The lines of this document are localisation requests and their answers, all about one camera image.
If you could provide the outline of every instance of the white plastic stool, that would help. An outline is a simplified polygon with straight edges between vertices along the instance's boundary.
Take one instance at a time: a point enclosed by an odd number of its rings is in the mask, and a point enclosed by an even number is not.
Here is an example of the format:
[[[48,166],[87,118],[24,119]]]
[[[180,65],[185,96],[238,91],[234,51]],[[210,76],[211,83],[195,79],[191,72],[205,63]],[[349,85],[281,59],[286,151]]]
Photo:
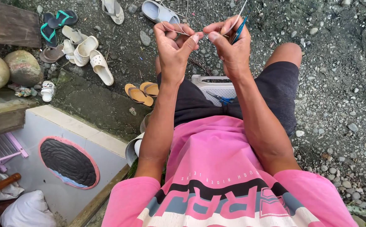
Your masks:
[[[229,80],[229,78],[226,76],[191,76],[191,82],[195,84],[203,92],[204,96],[206,96],[206,99],[210,100],[215,106],[222,106],[222,103],[208,94],[207,91],[226,98],[236,97],[236,91],[232,83],[208,83],[203,80]]]

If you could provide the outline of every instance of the white slipper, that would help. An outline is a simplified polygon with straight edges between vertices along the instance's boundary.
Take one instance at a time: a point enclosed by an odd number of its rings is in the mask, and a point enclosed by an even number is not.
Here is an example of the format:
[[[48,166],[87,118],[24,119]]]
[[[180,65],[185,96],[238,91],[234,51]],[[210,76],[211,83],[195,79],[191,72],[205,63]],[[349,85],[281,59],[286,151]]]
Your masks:
[[[97,50],[92,50],[89,56],[93,71],[100,76],[100,79],[102,79],[105,85],[112,85],[114,83],[114,78],[103,55]]]
[[[124,11],[117,0],[102,0],[102,10],[105,14],[109,15],[116,24],[122,24],[124,22]]]
[[[62,52],[65,54],[65,58],[68,59],[72,64],[75,64],[74,51],[75,48],[71,41],[64,40],[64,49],[62,49]]]
[[[75,51],[75,64],[79,67],[86,65],[89,62],[89,54],[92,50],[97,49],[99,42],[96,37],[90,36],[79,44]]]
[[[79,29],[72,29],[66,25],[62,28],[62,34],[65,35],[74,45],[78,45],[88,38],[88,36],[82,34]]]
[[[54,94],[55,85],[52,82],[46,80],[43,82],[41,86],[42,86],[41,94],[43,95],[43,101],[50,102]]]
[[[141,10],[146,17],[155,23],[159,23],[161,21],[166,21],[171,24],[180,23],[180,19],[175,12],[152,0],[146,0],[142,3]]]

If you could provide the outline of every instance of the man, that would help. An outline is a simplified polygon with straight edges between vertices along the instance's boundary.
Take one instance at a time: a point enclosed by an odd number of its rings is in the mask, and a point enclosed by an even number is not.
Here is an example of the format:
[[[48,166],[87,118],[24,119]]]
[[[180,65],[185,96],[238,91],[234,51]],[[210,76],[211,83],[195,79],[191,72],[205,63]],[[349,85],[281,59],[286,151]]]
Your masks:
[[[235,20],[203,29],[237,94],[222,107],[184,78],[203,33],[184,25],[190,37],[175,40],[178,26],[155,25],[159,95],[135,178],[112,190],[103,227],[357,226],[332,183],[302,171],[294,159],[288,135],[296,125],[301,49],[292,43],[278,46],[254,80],[249,31],[243,28],[234,45],[218,33]]]

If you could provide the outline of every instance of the forearm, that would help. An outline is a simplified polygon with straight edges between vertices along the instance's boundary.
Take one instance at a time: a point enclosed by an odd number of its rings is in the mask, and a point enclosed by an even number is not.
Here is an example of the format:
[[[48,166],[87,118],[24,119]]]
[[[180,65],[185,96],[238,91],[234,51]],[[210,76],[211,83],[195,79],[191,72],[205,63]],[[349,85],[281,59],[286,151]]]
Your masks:
[[[266,172],[274,175],[283,169],[300,169],[284,128],[261,96],[250,70],[245,70],[232,83],[242,110],[246,137]]]
[[[161,83],[159,94],[141,142],[135,177],[150,176],[160,181],[173,139],[174,116],[179,86]]]

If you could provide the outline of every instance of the green flip-flop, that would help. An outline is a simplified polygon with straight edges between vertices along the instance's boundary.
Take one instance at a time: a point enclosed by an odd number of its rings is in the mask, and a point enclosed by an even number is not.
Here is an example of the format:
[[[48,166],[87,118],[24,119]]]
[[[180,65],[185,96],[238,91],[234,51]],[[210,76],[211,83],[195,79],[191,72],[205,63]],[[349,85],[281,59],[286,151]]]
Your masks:
[[[56,47],[57,46],[57,35],[55,33],[55,29],[50,28],[48,25],[48,21],[54,18],[54,14],[47,12],[43,15],[44,24],[40,28],[40,32],[43,35],[44,39],[46,40],[46,44],[49,47]]]
[[[58,10],[57,15],[51,18],[48,23],[52,29],[60,28],[64,25],[72,25],[78,21],[78,15],[73,10]]]

